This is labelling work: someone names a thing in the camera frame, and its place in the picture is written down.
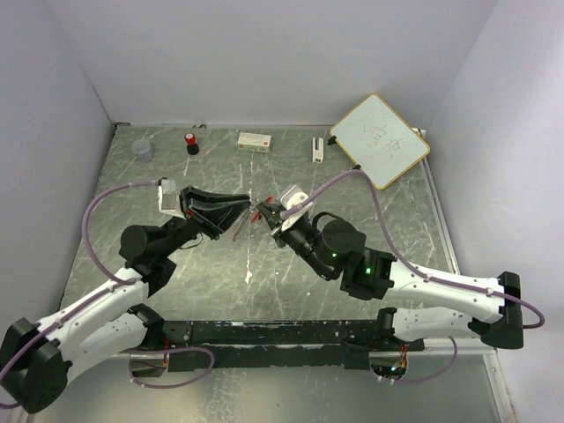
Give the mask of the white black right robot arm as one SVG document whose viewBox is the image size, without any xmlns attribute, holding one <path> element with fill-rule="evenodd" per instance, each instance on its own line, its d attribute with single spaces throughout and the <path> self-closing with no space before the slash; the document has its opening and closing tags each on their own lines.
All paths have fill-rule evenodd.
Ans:
<svg viewBox="0 0 564 423">
<path fill-rule="evenodd" d="M 472 278 L 437 271 L 366 245 L 366 235 L 335 214 L 323 227 L 303 212 L 283 219 L 281 204 L 262 202 L 259 214 L 280 246 L 289 247 L 314 273 L 338 280 L 348 295 L 362 301 L 414 301 L 420 311 L 380 311 L 375 343 L 393 350 L 421 338 L 478 338 L 494 348 L 523 348 L 520 279 L 512 272 L 497 278 Z"/>
</svg>

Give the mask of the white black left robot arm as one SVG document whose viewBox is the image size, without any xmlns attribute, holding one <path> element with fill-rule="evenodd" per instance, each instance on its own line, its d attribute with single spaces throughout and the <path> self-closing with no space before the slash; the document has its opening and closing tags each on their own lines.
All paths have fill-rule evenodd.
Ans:
<svg viewBox="0 0 564 423">
<path fill-rule="evenodd" d="M 1 386 L 13 398 L 10 408 L 33 414 L 51 405 L 64 389 L 116 353 L 141 349 L 153 353 L 165 339 L 164 321 L 145 300 L 174 274 L 170 256 L 205 235 L 217 240 L 249 208 L 247 194 L 214 194 L 194 187 L 177 190 L 173 181 L 147 181 L 158 191 L 162 226 L 128 226 L 119 254 L 124 266 L 106 268 L 95 255 L 88 226 L 94 208 L 116 192 L 133 189 L 130 182 L 98 195 L 82 221 L 86 251 L 107 281 L 52 315 L 31 322 L 21 318 L 5 332 L 1 344 Z"/>
</svg>

